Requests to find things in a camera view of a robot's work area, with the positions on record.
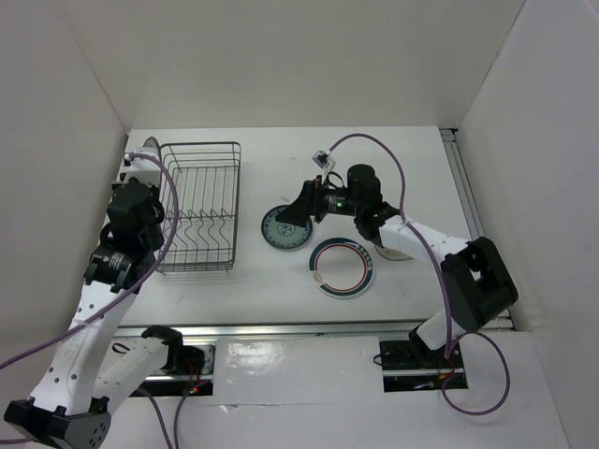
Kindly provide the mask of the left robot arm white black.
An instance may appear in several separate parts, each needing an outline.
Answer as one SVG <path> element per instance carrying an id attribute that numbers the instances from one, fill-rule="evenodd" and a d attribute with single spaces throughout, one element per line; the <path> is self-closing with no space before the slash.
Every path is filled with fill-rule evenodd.
<path id="1" fill-rule="evenodd" d="M 120 360 L 100 369 L 164 243 L 165 212 L 153 184 L 114 187 L 107 215 L 67 337 L 29 397 L 11 401 L 4 414 L 24 438 L 53 448 L 100 447 L 116 410 L 148 376 L 197 379 L 204 364 L 203 352 L 185 345 L 181 332 L 150 326 Z"/>

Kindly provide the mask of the orange sunburst plate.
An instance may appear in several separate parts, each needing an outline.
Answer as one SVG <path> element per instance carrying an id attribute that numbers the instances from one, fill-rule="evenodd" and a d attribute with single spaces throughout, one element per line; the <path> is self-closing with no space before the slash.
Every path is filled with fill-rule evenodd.
<path id="1" fill-rule="evenodd" d="M 156 137 L 148 137 L 144 140 L 141 145 L 142 151 L 148 153 L 150 156 L 155 157 L 158 161 L 162 160 L 162 153 L 160 144 Z"/>

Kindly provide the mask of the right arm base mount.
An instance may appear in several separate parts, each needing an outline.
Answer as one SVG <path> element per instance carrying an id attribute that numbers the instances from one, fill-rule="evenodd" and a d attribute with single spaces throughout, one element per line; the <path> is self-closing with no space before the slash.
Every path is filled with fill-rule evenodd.
<path id="1" fill-rule="evenodd" d="M 408 340 L 381 340 L 373 363 L 382 370 L 386 393 L 467 389 L 468 381 L 460 347 L 449 359 L 444 350 L 419 355 Z"/>

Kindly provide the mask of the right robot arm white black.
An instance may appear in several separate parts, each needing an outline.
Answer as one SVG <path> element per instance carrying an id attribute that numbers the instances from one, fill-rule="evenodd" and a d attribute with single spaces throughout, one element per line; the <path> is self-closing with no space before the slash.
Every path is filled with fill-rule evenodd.
<path id="1" fill-rule="evenodd" d="M 448 351 L 451 343 L 475 333 L 519 298 L 492 240 L 452 237 L 408 218 L 384 200 L 381 182 L 368 165 L 350 167 L 344 187 L 332 186 L 322 176 L 306 181 L 299 197 L 276 219 L 304 226 L 329 214 L 352 217 L 364 239 L 425 263 L 437 275 L 444 306 L 409 336 L 408 354 L 420 367 L 430 366 L 441 349 Z"/>

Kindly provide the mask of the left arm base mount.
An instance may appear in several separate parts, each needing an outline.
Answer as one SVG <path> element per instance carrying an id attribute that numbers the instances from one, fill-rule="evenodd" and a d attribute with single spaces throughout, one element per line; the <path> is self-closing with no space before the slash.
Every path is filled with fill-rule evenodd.
<path id="1" fill-rule="evenodd" d="M 185 346 L 175 369 L 159 369 L 151 374 L 140 388 L 157 398 L 211 396 L 215 351 L 216 347 L 213 344 Z"/>

